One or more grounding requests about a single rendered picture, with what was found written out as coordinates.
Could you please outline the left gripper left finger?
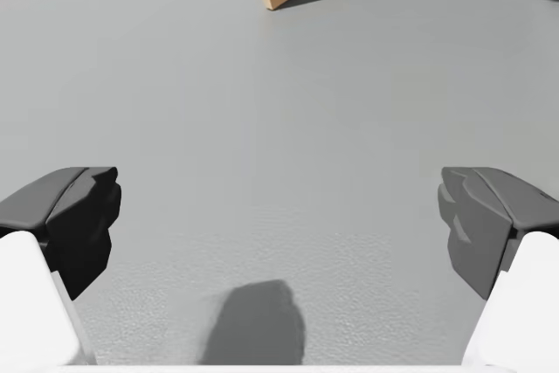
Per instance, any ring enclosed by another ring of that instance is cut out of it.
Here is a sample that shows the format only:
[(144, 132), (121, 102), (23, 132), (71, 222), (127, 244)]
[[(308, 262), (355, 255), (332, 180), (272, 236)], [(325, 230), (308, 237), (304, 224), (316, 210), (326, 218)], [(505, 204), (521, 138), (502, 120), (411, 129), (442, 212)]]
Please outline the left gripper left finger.
[(0, 366), (97, 363), (73, 303), (107, 268), (117, 177), (63, 168), (0, 200)]

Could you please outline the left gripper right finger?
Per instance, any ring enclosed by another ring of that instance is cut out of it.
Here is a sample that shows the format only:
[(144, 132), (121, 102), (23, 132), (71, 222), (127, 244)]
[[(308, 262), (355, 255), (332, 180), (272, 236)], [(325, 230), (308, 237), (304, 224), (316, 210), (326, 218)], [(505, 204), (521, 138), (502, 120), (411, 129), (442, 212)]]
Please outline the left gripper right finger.
[(465, 366), (559, 366), (559, 200), (506, 171), (444, 167), (454, 271), (485, 306)]

